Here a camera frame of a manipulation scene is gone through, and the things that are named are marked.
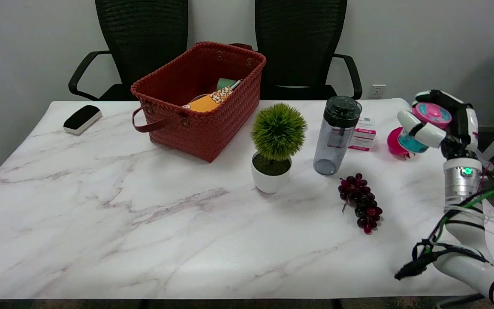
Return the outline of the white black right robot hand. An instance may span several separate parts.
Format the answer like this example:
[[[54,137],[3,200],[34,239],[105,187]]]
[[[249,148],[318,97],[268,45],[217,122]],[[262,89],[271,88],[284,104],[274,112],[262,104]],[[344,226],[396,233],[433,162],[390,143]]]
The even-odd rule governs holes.
[[[416,94],[410,108],[398,112],[400,147],[410,153],[439,148],[447,160],[476,158],[478,118],[471,104],[441,90]]]

